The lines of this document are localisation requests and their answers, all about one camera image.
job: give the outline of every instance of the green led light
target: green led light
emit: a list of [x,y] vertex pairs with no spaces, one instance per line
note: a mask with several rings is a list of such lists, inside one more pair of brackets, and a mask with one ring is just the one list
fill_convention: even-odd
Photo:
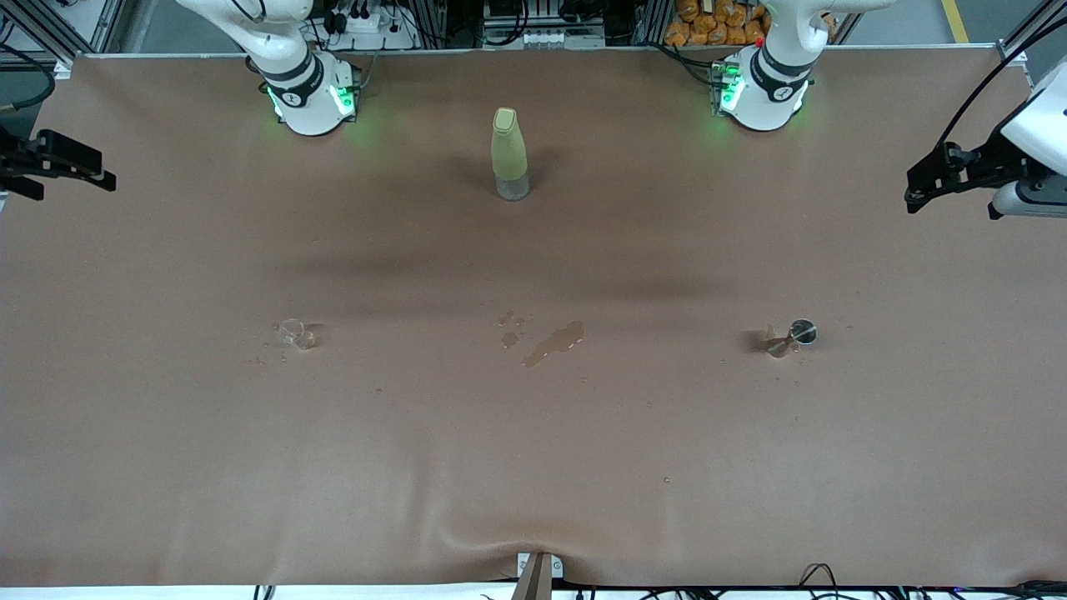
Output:
[[352,114],[352,93],[347,89],[338,89],[336,85],[330,86],[330,95],[334,98],[334,104],[337,105],[337,110],[341,114]]

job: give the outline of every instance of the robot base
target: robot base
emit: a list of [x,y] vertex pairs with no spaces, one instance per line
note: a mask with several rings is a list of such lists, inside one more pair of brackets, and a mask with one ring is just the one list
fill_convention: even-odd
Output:
[[361,77],[352,65],[328,52],[317,51],[322,61],[322,83],[302,107],[291,107],[270,94],[278,123],[301,136],[321,136],[346,121],[355,121],[360,104]]
[[785,88],[791,94],[786,101],[771,100],[754,83],[751,64],[757,51],[757,47],[748,46],[723,59],[723,66],[713,68],[712,81],[721,81],[723,86],[712,90],[712,106],[716,114],[729,114],[749,129],[771,131],[785,125],[800,110],[808,83],[805,82],[796,93]]

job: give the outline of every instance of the water spill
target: water spill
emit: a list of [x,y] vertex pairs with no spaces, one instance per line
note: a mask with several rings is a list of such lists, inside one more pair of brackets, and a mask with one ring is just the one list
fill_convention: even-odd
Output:
[[547,340],[538,344],[537,348],[534,348],[534,351],[530,352],[530,356],[523,359],[523,366],[537,366],[538,363],[553,352],[566,352],[570,350],[575,344],[582,342],[582,337],[585,334],[586,327],[582,321],[571,321],[570,325],[563,329],[557,329]]

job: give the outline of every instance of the plastic bottle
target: plastic bottle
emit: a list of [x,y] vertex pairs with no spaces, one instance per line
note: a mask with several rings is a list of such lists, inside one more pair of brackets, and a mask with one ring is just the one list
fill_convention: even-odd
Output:
[[526,198],[530,191],[526,143],[519,129],[514,109],[500,108],[493,117],[493,175],[500,198],[511,202]]

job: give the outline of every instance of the small cup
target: small cup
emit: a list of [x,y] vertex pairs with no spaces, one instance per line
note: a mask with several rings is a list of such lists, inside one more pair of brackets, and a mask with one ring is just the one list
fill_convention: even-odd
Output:
[[318,345],[315,332],[304,327],[300,319],[285,319],[277,328],[282,343],[299,350],[310,350]]

